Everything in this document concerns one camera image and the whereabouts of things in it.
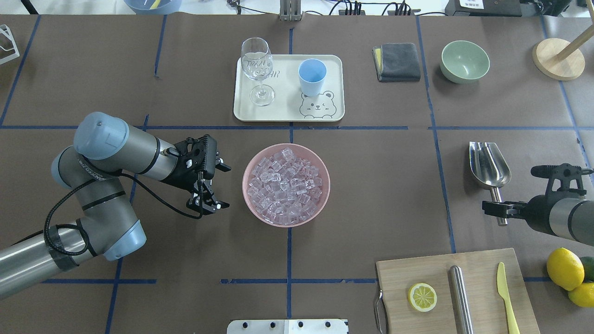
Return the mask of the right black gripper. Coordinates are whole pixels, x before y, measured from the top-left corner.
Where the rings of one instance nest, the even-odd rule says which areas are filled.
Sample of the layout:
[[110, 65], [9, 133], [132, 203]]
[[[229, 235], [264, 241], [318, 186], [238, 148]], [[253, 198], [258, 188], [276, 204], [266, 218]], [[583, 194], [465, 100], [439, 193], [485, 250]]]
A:
[[539, 232], [553, 232], [549, 218], [555, 201], [545, 195], [537, 195], [528, 202], [523, 201], [482, 201], [485, 214], [498, 218], [519, 218]]

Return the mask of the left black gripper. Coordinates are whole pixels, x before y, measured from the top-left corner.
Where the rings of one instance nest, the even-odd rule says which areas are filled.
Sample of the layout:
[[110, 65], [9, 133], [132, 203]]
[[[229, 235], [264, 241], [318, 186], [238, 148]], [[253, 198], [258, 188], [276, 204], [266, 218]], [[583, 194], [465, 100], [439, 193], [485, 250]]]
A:
[[175, 161], [172, 172], [162, 182], [189, 192], [192, 197], [187, 201], [188, 208], [200, 209], [201, 214], [215, 214], [230, 207], [212, 192], [215, 169], [223, 173], [232, 169], [222, 158], [217, 158], [217, 142], [212, 136], [188, 137], [162, 153]]

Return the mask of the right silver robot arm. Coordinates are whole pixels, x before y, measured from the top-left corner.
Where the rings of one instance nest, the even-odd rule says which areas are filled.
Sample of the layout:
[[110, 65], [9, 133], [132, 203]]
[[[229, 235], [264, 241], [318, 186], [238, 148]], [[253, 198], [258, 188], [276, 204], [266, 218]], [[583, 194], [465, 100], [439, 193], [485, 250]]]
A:
[[594, 203], [586, 199], [582, 183], [582, 177], [593, 169], [564, 163], [534, 166], [530, 173], [548, 180], [544, 195], [528, 202], [483, 201], [484, 214], [518, 218], [535, 231], [593, 246]]

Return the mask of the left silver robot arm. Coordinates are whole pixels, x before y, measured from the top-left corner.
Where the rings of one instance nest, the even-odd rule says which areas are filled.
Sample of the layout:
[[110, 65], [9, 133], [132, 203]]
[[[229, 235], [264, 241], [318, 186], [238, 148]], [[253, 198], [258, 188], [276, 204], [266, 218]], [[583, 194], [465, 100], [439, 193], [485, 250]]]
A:
[[212, 191], [216, 170], [231, 170], [212, 136], [176, 144], [120, 118], [93, 112], [78, 126], [72, 146], [54, 159], [54, 180], [68, 189], [47, 214], [43, 229], [1, 252], [5, 299], [102, 255], [115, 261], [140, 249], [146, 234], [120, 178], [137, 175], [189, 192], [187, 208], [200, 219], [229, 204]]

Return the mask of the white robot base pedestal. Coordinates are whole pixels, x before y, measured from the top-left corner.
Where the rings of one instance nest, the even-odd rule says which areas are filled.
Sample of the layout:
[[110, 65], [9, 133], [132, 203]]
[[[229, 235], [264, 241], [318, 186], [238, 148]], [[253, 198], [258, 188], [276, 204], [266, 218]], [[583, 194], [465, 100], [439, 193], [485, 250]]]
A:
[[343, 319], [267, 319], [235, 320], [227, 326], [227, 334], [348, 334], [349, 324]]

